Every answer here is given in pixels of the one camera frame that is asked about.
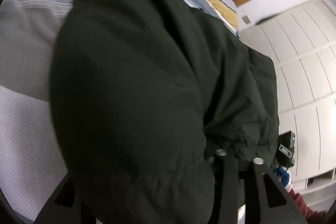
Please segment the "red sleeve forearm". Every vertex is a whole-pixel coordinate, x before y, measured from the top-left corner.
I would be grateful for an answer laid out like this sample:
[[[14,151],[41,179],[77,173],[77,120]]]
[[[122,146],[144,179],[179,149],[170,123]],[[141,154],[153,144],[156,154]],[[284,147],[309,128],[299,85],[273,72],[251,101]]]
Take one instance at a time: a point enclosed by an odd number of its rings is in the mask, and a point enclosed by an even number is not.
[[[306,202],[303,200],[303,197],[299,193],[295,193],[293,189],[290,189],[288,193],[294,200],[294,203],[297,205],[299,211],[308,224],[323,223],[323,220],[327,215],[326,211],[312,210],[307,206]]]

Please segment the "blue gloved hand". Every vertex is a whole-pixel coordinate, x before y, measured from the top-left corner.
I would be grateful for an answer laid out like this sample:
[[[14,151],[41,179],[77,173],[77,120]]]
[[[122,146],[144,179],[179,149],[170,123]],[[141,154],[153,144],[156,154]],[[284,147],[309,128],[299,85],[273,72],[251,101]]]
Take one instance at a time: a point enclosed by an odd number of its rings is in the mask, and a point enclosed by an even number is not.
[[[290,192],[292,190],[292,183],[291,183],[291,174],[286,170],[286,168],[283,168],[282,166],[278,166],[273,170],[274,175],[277,177],[279,182],[282,184],[282,186],[285,188],[287,192]]]

